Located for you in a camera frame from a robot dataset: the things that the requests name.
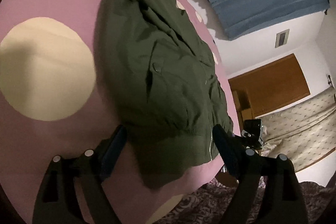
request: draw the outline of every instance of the pink surface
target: pink surface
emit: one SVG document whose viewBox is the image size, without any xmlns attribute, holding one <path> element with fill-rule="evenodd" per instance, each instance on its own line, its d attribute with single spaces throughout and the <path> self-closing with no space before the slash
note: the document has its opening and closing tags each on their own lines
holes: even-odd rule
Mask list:
<svg viewBox="0 0 336 224">
<path fill-rule="evenodd" d="M 186 8 L 199 36 L 220 60 L 217 47 L 206 26 L 199 22 L 194 8 Z M 93 50 L 93 32 L 100 0 L 3 0 L 0 3 L 0 41 L 15 25 L 33 17 L 54 18 L 69 26 Z M 236 110 L 224 68 L 216 65 L 216 74 L 226 94 L 228 113 L 239 133 Z M 95 88 L 91 97 L 74 115 L 55 122 L 42 122 L 16 112 L 0 94 L 0 182 L 22 218 L 31 223 L 34 201 L 44 172 L 54 155 L 74 157 L 100 140 L 108 138 L 118 125 L 116 115 L 107 107 L 104 96 Z M 141 181 L 129 145 L 123 150 L 115 170 L 103 187 L 123 224 L 141 224 L 174 195 L 190 193 L 209 182 L 222 160 L 190 168 L 182 178 L 158 191 L 147 189 Z M 83 195 L 78 189 L 84 217 L 92 223 Z"/>
</svg>

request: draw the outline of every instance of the bed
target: bed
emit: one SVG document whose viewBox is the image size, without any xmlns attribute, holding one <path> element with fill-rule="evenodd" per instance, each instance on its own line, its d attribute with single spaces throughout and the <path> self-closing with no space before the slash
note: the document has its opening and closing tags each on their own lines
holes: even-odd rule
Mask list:
<svg viewBox="0 0 336 224">
<path fill-rule="evenodd" d="M 100 0 L 0 3 L 0 183 L 26 223 L 32 221 L 36 194 L 53 156 L 78 156 L 108 138 L 119 124 L 95 68 L 93 37 L 99 4 Z M 177 4 L 187 11 L 213 52 L 234 133 L 239 134 L 232 94 L 213 38 L 187 0 L 177 0 Z M 122 223 L 152 223 L 183 195 L 212 180 L 222 165 L 218 156 L 152 191 L 143 185 L 127 144 L 103 187 Z M 92 223 L 78 185 L 84 219 Z"/>
</svg>

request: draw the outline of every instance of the green jacket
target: green jacket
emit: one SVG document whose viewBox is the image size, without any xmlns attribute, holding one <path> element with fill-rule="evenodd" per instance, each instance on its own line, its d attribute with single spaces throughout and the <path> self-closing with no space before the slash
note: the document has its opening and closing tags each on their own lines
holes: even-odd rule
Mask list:
<svg viewBox="0 0 336 224">
<path fill-rule="evenodd" d="M 96 53 L 145 185 L 180 178 L 218 155 L 212 128 L 232 134 L 211 50 L 176 0 L 102 0 Z"/>
</svg>

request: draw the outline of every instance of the wooden cabinet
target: wooden cabinet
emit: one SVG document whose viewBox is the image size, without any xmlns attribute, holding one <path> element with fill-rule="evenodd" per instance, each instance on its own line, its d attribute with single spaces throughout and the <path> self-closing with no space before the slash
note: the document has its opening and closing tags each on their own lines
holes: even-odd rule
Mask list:
<svg viewBox="0 0 336 224">
<path fill-rule="evenodd" d="M 252 109 L 253 117 L 274 111 L 308 95 L 310 91 L 294 54 L 229 79 L 241 108 Z"/>
</svg>

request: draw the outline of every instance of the metal bolt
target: metal bolt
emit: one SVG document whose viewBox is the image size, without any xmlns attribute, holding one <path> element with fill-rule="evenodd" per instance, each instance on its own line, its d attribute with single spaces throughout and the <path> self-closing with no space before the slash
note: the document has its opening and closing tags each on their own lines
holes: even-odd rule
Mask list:
<svg viewBox="0 0 336 224">
<path fill-rule="evenodd" d="M 60 156 L 55 156 L 52 161 L 53 162 L 59 162 L 61 160 L 61 157 Z"/>
<path fill-rule="evenodd" d="M 288 159 L 285 154 L 279 154 L 279 158 L 284 161 Z"/>
<path fill-rule="evenodd" d="M 253 156 L 254 155 L 254 150 L 253 149 L 246 149 L 245 153 L 249 156 Z"/>
<path fill-rule="evenodd" d="M 91 157 L 93 155 L 93 150 L 92 149 L 86 150 L 84 155 L 87 157 Z"/>
</svg>

